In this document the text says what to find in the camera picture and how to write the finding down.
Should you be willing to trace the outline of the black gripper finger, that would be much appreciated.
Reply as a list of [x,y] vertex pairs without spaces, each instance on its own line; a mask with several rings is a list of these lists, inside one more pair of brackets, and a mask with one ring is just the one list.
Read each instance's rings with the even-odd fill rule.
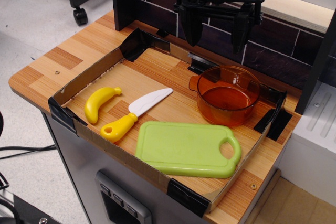
[[189,45],[196,46],[200,41],[203,31],[202,18],[194,8],[181,5],[179,7],[179,16]]
[[252,23],[249,13],[239,12],[234,17],[231,36],[234,54],[241,52],[246,45],[251,30],[251,25]]

